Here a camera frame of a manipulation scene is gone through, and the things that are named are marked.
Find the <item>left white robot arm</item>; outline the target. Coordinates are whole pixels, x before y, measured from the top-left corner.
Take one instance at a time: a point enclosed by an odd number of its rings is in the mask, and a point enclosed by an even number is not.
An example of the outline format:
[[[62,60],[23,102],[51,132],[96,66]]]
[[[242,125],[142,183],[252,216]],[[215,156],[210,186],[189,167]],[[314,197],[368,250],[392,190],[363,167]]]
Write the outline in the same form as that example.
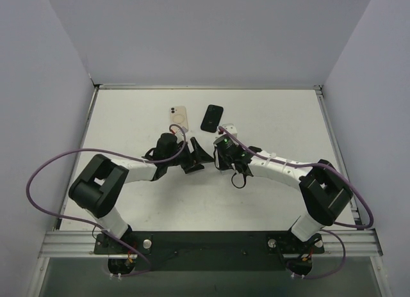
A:
[[[108,244],[117,253],[131,247],[131,227],[122,219],[115,204],[123,185],[137,181],[156,181],[168,168],[179,166],[185,174],[204,169],[205,163],[214,162],[195,138],[190,138],[193,150],[181,138],[163,133],[155,147],[148,150],[143,161],[110,159],[96,154],[85,166],[69,189],[69,198],[88,212],[111,233]]]

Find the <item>black cased phone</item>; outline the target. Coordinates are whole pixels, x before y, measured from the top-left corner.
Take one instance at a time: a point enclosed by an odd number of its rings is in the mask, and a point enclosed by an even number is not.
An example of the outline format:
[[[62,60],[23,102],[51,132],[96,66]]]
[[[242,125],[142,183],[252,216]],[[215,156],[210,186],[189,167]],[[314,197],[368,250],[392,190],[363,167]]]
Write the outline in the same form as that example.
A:
[[[205,132],[214,133],[217,131],[220,120],[222,118],[224,108],[222,106],[217,106],[210,104],[202,119],[200,129]]]

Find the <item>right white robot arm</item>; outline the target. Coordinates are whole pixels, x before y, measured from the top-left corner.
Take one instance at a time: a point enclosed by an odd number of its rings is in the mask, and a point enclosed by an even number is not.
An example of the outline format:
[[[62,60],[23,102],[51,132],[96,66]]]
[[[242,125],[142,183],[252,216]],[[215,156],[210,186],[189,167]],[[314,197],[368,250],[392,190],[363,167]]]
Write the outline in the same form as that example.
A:
[[[302,242],[320,229],[333,225],[353,196],[352,190],[326,160],[310,166],[257,147],[243,147],[226,134],[213,145],[219,170],[232,169],[243,178],[270,179],[301,192],[306,212],[297,218],[290,232]]]

